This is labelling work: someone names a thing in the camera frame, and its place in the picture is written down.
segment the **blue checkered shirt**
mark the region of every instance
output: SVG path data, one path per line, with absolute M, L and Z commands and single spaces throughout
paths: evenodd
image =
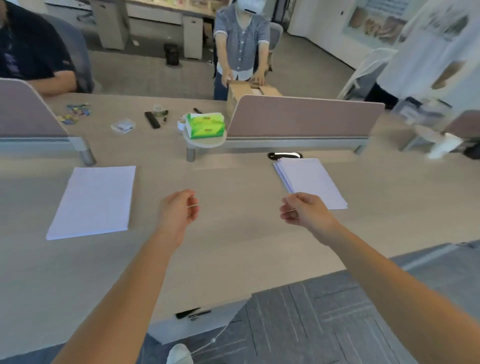
M 259 43 L 270 43 L 270 23 L 263 15 L 252 14 L 250 23 L 242 29 L 235 4 L 216 12 L 214 36 L 227 35 L 227 59 L 235 79 L 248 80 L 253 75 L 255 53 Z M 217 71 L 223 74 L 220 62 Z

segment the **stack of white paper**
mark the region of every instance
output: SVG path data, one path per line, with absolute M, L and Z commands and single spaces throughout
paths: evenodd
M 329 210 L 348 207 L 328 172 L 316 158 L 281 158 L 275 170 L 288 192 L 305 192 L 319 196 Z
M 128 229 L 135 166 L 75 168 L 47 240 Z

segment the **black remote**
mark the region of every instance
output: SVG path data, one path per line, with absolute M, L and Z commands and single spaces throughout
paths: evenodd
M 145 113 L 145 117 L 147 118 L 147 120 L 150 123 L 150 125 L 152 126 L 152 128 L 154 128 L 154 129 L 160 128 L 160 123 L 158 122 L 155 115 L 151 111 L 147 111 Z

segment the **blue pants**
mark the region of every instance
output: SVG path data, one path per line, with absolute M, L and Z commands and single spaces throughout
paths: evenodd
M 217 72 L 215 76 L 213 100 L 226 101 L 228 98 L 228 87 L 222 84 L 222 75 Z

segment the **poster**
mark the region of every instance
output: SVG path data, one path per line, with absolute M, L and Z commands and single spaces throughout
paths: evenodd
M 343 33 L 375 48 L 395 48 L 405 24 L 426 0 L 356 0 Z

